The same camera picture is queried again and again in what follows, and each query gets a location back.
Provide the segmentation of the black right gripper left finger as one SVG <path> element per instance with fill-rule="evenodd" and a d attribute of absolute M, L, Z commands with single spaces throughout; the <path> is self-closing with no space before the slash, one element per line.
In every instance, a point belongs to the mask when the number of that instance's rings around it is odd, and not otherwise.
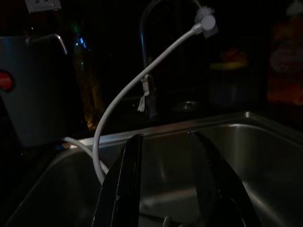
<path fill-rule="evenodd" d="M 143 135 L 128 139 L 107 173 L 93 227 L 137 227 L 139 222 Z"/>

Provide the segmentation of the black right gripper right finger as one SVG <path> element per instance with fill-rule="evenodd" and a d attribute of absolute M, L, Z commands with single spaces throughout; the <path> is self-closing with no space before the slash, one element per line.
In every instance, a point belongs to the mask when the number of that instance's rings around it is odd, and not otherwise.
<path fill-rule="evenodd" d="M 219 149 L 204 135 L 188 132 L 197 201 L 206 227 L 259 227 L 244 185 Z"/>

